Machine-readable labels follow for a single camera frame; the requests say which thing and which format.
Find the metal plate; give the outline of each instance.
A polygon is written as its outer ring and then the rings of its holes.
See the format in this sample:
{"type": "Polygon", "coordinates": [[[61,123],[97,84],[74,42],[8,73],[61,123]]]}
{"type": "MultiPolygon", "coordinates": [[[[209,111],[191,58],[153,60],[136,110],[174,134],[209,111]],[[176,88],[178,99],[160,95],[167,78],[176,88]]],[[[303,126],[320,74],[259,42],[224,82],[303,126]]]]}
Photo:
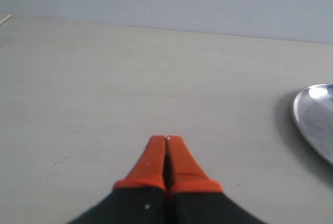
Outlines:
{"type": "Polygon", "coordinates": [[[308,143],[333,165],[333,84],[320,84],[301,90],[292,113],[308,143]]]}

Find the table surface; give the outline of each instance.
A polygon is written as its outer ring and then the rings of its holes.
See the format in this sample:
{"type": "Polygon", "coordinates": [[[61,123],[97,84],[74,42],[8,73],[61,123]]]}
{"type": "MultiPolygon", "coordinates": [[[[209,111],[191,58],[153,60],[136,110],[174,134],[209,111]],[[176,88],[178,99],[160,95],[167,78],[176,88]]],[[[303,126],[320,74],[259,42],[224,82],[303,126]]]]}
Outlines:
{"type": "Polygon", "coordinates": [[[182,135],[269,223],[332,223],[333,167],[290,105],[332,83],[333,45],[13,16],[0,26],[1,223],[64,223],[151,135],[182,135]]]}

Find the small stick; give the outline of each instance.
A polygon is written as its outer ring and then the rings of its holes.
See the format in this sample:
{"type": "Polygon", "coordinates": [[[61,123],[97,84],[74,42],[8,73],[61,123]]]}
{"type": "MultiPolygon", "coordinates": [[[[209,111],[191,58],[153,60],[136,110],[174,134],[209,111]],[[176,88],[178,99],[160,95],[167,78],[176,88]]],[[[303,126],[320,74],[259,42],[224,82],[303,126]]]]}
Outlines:
{"type": "Polygon", "coordinates": [[[0,25],[2,25],[5,21],[7,21],[9,18],[11,18],[11,14],[9,14],[7,17],[4,19],[0,20],[0,25]]]}

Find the wall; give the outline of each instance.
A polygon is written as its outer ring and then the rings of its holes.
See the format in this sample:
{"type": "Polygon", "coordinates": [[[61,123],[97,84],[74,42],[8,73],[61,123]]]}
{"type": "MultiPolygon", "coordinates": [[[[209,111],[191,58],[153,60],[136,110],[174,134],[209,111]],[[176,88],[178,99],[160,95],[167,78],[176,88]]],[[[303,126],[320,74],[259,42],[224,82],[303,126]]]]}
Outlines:
{"type": "Polygon", "coordinates": [[[333,43],[333,0],[0,0],[0,11],[333,43]]]}

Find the silver dish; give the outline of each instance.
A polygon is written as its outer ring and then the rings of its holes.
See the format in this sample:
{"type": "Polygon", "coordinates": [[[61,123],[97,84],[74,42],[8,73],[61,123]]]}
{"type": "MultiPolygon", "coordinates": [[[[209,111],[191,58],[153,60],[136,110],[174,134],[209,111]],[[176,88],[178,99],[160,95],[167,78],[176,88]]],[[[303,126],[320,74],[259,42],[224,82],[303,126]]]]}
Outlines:
{"type": "Polygon", "coordinates": [[[333,84],[301,90],[293,101],[292,114],[307,142],[333,165],[333,84]]]}

